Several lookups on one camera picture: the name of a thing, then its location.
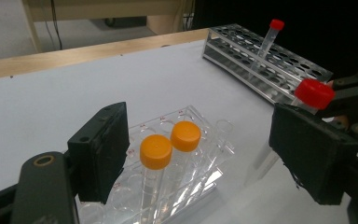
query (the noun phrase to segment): metal test tube rack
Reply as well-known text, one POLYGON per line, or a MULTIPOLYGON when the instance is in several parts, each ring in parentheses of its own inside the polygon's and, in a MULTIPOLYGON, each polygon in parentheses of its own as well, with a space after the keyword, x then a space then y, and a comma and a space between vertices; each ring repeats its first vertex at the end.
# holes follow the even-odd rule
POLYGON ((266 58, 257 56, 263 37, 238 24, 209 29, 202 57, 228 71, 272 104, 291 104, 304 78, 326 82, 332 72, 276 44, 266 58), (252 64, 259 63, 257 70, 252 64))

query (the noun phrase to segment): red cap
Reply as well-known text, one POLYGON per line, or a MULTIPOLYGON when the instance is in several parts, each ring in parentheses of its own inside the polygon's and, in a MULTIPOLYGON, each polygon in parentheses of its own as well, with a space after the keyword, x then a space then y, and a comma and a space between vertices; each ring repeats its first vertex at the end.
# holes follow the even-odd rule
POLYGON ((333 100, 334 95, 330 87, 310 78, 303 79, 295 90, 295 97, 317 109, 325 109, 333 100))
POLYGON ((273 29, 279 30, 279 31, 281 29, 283 29, 283 26, 284 26, 284 22, 277 20, 277 19, 272 20, 271 23, 269 24, 270 28, 273 28, 273 29))

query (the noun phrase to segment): clear plastic tube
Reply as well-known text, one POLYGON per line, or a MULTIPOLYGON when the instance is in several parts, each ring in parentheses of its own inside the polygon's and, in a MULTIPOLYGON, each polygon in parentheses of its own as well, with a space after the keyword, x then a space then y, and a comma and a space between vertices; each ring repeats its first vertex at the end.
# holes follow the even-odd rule
POLYGON ((150 170, 143 168, 143 185, 141 200, 141 223, 153 223, 156 211, 156 201, 158 199, 159 187, 163 176, 163 170, 150 170))
MULTIPOLYGON (((263 43, 260 46, 260 49, 257 52, 257 56, 261 59, 266 58, 266 55, 269 53, 269 49, 271 48, 272 44, 274 43, 275 38, 277 37, 280 30, 283 28, 284 22, 279 20, 272 20, 269 24, 269 30, 264 37, 263 43)), ((260 63, 255 60, 252 63, 251 69, 257 72, 258 68, 260 67, 260 63)))
POLYGON ((161 204, 158 206, 156 223, 161 223, 171 215, 176 191, 180 188, 191 153, 200 141, 200 128, 190 121, 180 121, 173 126, 171 143, 172 160, 165 169, 160 190, 161 204))
POLYGON ((142 171, 141 224, 154 222, 156 202, 158 200, 164 168, 169 164, 171 156, 171 142, 162 135, 150 135, 141 144, 140 159, 144 166, 142 171))
MULTIPOLYGON (((323 83, 314 79, 304 79, 298 85, 295 91, 296 98, 291 105, 316 114, 319 109, 327 107, 334 95, 333 90, 323 83)), ((247 169, 245 187, 263 178, 279 158, 279 155, 269 146, 269 142, 266 142, 258 152, 255 161, 247 169)))
POLYGON ((214 132, 210 133, 211 140, 205 143, 205 155, 202 158, 202 164, 198 170, 196 177, 191 187, 186 189, 185 195, 183 196, 183 202, 178 209, 196 201, 205 189, 209 177, 213 173, 213 168, 216 165, 216 160, 221 156, 226 147, 227 139, 233 131, 234 125, 226 120, 220 119, 216 122, 214 132))

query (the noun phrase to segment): black cable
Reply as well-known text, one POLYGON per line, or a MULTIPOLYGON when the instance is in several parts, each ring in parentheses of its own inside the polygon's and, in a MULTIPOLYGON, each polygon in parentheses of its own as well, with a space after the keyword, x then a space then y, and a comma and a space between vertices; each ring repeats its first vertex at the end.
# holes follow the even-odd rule
POLYGON ((191 8, 190 8, 190 15, 187 21, 187 25, 186 25, 186 29, 187 30, 192 30, 193 29, 193 20, 194 20, 194 7, 196 5, 196 0, 194 0, 191 4, 191 8))
POLYGON ((191 20, 191 23, 190 23, 190 19, 193 19, 193 13, 194 13, 194 4, 195 4, 195 1, 193 1, 192 2, 192 4, 191 4, 191 8, 190 8, 190 11, 189 11, 189 13, 187 14, 187 16, 184 16, 184 18, 186 18, 186 21, 184 22, 184 24, 183 24, 183 30, 184 31, 188 31, 188 30, 191 30, 191 26, 193 26, 192 25, 192 23, 193 23, 193 21, 191 20))
POLYGON ((45 6, 43 5, 43 0, 40 0, 39 3, 40 3, 40 8, 42 8, 43 18, 45 20, 45 26, 46 26, 46 30, 48 31, 48 36, 50 37, 51 45, 53 46, 53 49, 56 50, 53 36, 51 35, 50 29, 48 28, 48 16, 46 15, 46 9, 45 6))
POLYGON ((51 3, 51 12, 52 12, 52 16, 53 16, 53 23, 54 23, 54 28, 58 37, 58 41, 60 42, 60 49, 62 49, 62 42, 61 42, 61 38, 60 38, 60 32, 58 31, 58 24, 57 24, 57 15, 56 15, 56 11, 55 11, 55 5, 54 5, 54 0, 50 0, 51 3))

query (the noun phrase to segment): orange screw cap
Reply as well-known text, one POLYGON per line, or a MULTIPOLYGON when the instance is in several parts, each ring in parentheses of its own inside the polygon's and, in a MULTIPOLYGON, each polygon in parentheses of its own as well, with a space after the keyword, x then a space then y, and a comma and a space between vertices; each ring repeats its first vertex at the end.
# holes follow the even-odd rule
POLYGON ((147 136, 141 143, 141 163, 150 170, 161 170, 171 160, 172 145, 168 138, 160 134, 147 136))
POLYGON ((176 149, 190 152, 197 148, 201 138, 200 128, 190 121, 177 122, 172 129, 171 143, 176 149))

